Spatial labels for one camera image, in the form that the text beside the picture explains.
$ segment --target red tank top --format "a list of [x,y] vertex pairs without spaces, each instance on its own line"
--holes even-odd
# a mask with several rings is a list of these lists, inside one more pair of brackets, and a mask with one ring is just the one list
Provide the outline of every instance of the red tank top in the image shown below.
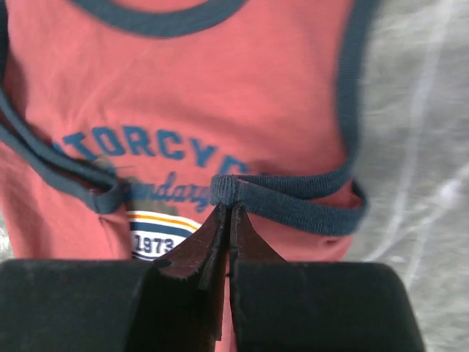
[[7,0],[15,256],[153,260],[243,202],[287,260],[342,258],[366,208],[352,165],[376,3]]

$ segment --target black foam block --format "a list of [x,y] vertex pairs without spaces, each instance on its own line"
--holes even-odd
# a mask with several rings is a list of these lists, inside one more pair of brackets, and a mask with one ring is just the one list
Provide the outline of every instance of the black foam block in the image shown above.
[[161,315],[185,299],[158,288],[158,270],[146,262],[2,263],[0,351],[154,351],[162,335],[173,338],[158,334]]
[[242,261],[232,277],[238,352],[423,352],[396,273],[369,263]]

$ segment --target graphic print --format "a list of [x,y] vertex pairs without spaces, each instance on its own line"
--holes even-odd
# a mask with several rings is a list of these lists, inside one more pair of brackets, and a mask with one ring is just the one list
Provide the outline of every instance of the graphic print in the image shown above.
[[[104,155],[98,155],[97,159],[92,162],[95,166],[110,174],[117,176],[118,169],[132,169],[133,166],[115,167]],[[137,177],[124,177],[121,179],[124,185],[139,185],[142,182]],[[168,206],[165,202],[152,199],[139,199],[138,197],[127,197],[125,199],[125,207],[128,210],[145,210],[155,211],[157,213],[165,213],[168,215],[178,216],[176,207]]]
[[200,224],[181,216],[150,211],[129,211],[133,239],[132,256],[154,260],[171,251],[200,228]]

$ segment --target blue lettering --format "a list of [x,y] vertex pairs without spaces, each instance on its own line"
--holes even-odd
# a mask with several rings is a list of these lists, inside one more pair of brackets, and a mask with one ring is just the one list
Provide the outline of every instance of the blue lettering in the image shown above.
[[176,173],[169,173],[166,182],[156,186],[149,183],[124,183],[124,199],[126,202],[132,200],[152,200],[163,202],[191,202],[196,204],[196,212],[203,212],[210,204],[210,187],[196,185],[174,186]]
[[209,205],[210,201],[210,187],[199,187],[200,192],[197,197],[191,199],[192,203],[198,203],[196,206],[196,212],[201,213]]
[[196,153],[196,165],[199,167],[206,167],[208,159],[217,150],[217,147],[209,145],[203,148],[201,147],[200,141],[195,138],[191,138],[191,144],[193,151]]
[[[120,144],[116,134],[110,128],[95,127],[92,129],[92,133],[97,144],[105,154],[110,156],[119,156],[125,154],[124,147],[122,144]],[[106,136],[108,143],[110,144],[109,147],[103,138],[104,136]]]
[[168,192],[169,192],[169,189],[173,186],[175,178],[176,178],[176,172],[170,172],[168,177],[166,178],[166,182],[164,184],[158,186],[156,191],[152,190],[152,193],[149,196],[150,199],[151,200],[162,200],[162,201],[171,200],[171,196],[168,194]]
[[52,148],[61,154],[65,154],[64,150],[62,149],[59,143],[52,142]]
[[160,148],[161,154],[163,154],[164,157],[175,160],[181,160],[184,158],[183,151],[175,150],[174,152],[170,153],[167,145],[168,139],[172,140],[172,142],[175,144],[182,144],[182,138],[179,134],[172,131],[158,130],[156,135],[158,138],[158,146]]
[[153,151],[151,151],[149,148],[148,135],[143,128],[136,126],[124,126],[123,130],[125,139],[127,140],[132,154],[140,155],[141,151],[143,151],[148,156],[155,156]]
[[185,201],[185,186],[176,186],[173,190],[173,194],[171,195],[171,200],[175,202],[184,202]]
[[65,136],[63,141],[66,145],[71,144],[72,146],[77,149],[77,151],[82,154],[88,161],[95,161],[97,156],[91,152],[88,148],[82,145],[81,141],[85,139],[85,135],[82,132],[78,132],[75,134],[70,134],[69,136]]
[[232,156],[227,155],[225,156],[225,159],[221,164],[220,169],[218,170],[218,174],[227,175],[233,166],[237,167],[240,174],[246,174],[249,172],[249,168],[246,164],[244,164],[242,161],[237,160],[236,158],[233,158]]

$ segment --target yellow stripe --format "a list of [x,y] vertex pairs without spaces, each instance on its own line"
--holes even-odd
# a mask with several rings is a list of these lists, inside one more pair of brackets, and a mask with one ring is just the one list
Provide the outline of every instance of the yellow stripe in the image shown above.
[[137,215],[137,214],[133,214],[133,215],[129,215],[128,216],[130,219],[141,219],[141,220],[156,220],[156,221],[163,221],[163,222],[168,222],[170,224],[176,224],[176,225],[183,225],[183,226],[187,226],[187,227],[190,227],[191,229],[193,229],[194,231],[197,231],[198,230],[198,227],[195,227],[193,226],[192,224],[189,224],[187,222],[183,222],[183,221],[180,221],[180,220],[171,220],[171,219],[165,219],[165,218],[158,218],[157,216],[150,216],[150,215]]

